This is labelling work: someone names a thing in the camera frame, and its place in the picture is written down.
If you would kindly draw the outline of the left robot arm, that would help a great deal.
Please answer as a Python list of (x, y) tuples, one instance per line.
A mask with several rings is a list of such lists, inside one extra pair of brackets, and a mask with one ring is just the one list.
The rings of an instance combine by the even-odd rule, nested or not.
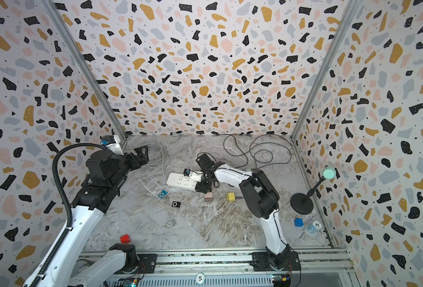
[(118, 136), (103, 136), (86, 161), (89, 174), (73, 201), (68, 200), (59, 178), (58, 163), (67, 151), (85, 147), (76, 143), (60, 150), (52, 163), (53, 179), (63, 201), (66, 222), (46, 256), (25, 281), (26, 287), (99, 287), (116, 272), (146, 272), (134, 245), (117, 243), (87, 269), (73, 275), (75, 264), (94, 228), (107, 213), (131, 171), (149, 162), (148, 146), (124, 153)]

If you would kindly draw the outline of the pink USB charger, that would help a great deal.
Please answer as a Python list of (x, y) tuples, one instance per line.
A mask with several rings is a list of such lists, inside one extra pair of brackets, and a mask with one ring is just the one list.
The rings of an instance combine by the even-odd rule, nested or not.
[(204, 201), (205, 202), (212, 202), (213, 201), (213, 193), (212, 192), (208, 192), (207, 194), (205, 194)]

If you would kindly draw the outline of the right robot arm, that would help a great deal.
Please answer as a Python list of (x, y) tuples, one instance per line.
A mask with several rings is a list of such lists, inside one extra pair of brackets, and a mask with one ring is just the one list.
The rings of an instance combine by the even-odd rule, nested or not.
[(282, 231), (278, 204), (280, 196), (266, 174), (259, 169), (246, 172), (222, 161), (214, 162), (205, 153), (199, 155), (196, 162), (200, 168), (195, 187), (197, 192), (211, 191), (216, 182), (240, 189), (248, 210), (259, 220), (264, 231), (267, 260), (262, 266), (274, 270), (299, 267), (298, 254), (288, 244)]

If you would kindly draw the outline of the white power strip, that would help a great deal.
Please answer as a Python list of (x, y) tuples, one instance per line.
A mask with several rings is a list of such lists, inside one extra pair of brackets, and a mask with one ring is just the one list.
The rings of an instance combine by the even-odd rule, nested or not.
[(185, 190), (195, 191), (199, 182), (185, 177), (180, 173), (171, 173), (167, 178), (167, 185), (172, 188), (182, 188)]

